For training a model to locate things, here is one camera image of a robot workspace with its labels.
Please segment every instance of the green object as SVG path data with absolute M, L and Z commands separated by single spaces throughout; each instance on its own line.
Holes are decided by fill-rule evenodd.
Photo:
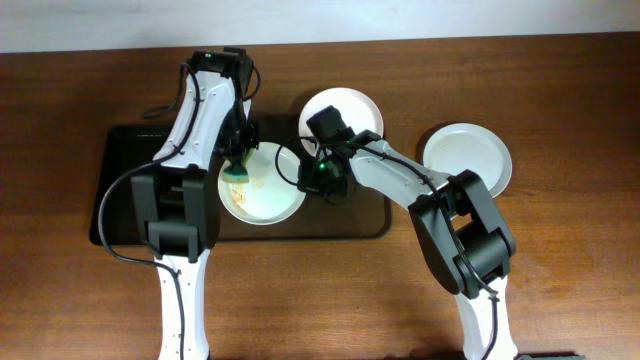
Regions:
M 247 162 L 255 149 L 249 150 L 245 156 L 234 156 L 229 159 L 231 164 L 222 170 L 222 181 L 229 184 L 246 184 L 249 182 Z

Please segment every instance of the white plate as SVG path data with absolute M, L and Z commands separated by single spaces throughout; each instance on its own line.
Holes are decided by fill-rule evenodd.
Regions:
M 351 126 L 356 134 L 364 130 L 371 130 L 380 136 L 384 134 L 382 114 L 373 100 L 360 91 L 347 88 L 328 89 L 311 98 L 300 113 L 298 134 L 313 136 L 307 126 L 307 120 L 329 105 L 340 111 L 344 123 Z M 303 140 L 302 145 L 309 154 L 315 155 L 314 144 Z
M 247 184 L 226 183 L 220 171 L 218 192 L 231 215 L 249 224 L 270 225 L 288 218 L 302 205 L 305 193 L 284 182 L 276 171 L 275 156 L 279 147 L 274 143 L 260 143 L 247 162 Z M 280 151 L 278 165 L 287 179 L 298 181 L 300 159 L 291 150 Z M 222 169 L 227 166 L 229 162 L 225 161 Z
M 480 176 L 493 197 L 511 179 L 511 155 L 507 147 L 494 133 L 473 124 L 453 124 L 436 131 L 427 141 L 422 163 L 451 175 L 469 169 Z

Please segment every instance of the wooden table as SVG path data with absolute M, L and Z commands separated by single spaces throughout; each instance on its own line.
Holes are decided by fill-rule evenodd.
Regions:
M 322 89 L 359 89 L 412 157 L 438 124 L 494 131 L 514 162 L 497 203 L 518 244 L 507 306 L 520 351 L 640 358 L 640 34 L 248 50 L 264 80 L 256 110 L 295 113 Z M 87 231 L 107 130 L 171 100 L 191 51 L 0 56 L 0 358 L 157 357 L 156 271 L 114 260 Z M 459 351 L 453 297 L 408 214 L 394 207 L 393 221 L 376 241 L 216 246 L 212 357 Z

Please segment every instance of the white wall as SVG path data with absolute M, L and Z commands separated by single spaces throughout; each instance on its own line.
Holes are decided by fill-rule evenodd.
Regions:
M 2 0 L 0 52 L 640 30 L 640 0 Z

